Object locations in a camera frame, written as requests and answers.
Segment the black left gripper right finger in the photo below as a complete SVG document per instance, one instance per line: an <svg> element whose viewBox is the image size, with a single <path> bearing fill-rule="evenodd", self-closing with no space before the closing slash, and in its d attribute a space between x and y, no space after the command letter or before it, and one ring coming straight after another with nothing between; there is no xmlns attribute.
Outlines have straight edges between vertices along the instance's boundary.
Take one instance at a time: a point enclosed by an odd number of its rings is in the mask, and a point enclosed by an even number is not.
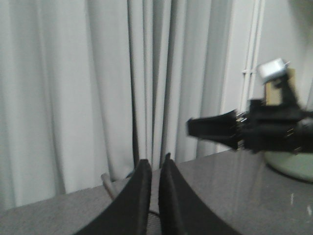
<svg viewBox="0 0 313 235"><path fill-rule="evenodd" d="M158 188L163 235L238 235L192 190L175 162L165 155Z"/></svg>

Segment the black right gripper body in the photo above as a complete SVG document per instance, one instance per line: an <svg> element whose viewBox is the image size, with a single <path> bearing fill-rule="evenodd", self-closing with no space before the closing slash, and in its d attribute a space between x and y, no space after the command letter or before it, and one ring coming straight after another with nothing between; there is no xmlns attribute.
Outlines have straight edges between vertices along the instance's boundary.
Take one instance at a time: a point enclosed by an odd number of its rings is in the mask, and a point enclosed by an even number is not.
<svg viewBox="0 0 313 235"><path fill-rule="evenodd" d="M313 113L296 104L266 105L252 99L245 120L240 123L238 140L253 152L313 152Z"/></svg>

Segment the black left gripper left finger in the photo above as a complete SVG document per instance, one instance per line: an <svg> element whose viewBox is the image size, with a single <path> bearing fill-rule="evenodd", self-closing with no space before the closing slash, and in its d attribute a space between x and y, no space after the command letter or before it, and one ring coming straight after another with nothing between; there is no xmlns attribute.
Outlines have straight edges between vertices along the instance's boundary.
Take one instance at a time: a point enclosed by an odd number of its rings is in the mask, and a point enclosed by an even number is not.
<svg viewBox="0 0 313 235"><path fill-rule="evenodd" d="M123 190L78 235L144 235L151 198L152 169L141 159Z"/></svg>

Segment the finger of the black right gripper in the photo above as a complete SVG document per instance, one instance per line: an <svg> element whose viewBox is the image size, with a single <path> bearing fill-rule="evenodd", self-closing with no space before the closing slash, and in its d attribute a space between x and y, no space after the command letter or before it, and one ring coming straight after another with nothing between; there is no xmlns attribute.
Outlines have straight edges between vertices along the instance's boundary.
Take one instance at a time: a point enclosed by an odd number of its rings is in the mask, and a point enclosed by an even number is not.
<svg viewBox="0 0 313 235"><path fill-rule="evenodd" d="M236 111L214 116L191 118L187 121L189 136L223 144L233 150L238 149L239 131Z"/></svg>

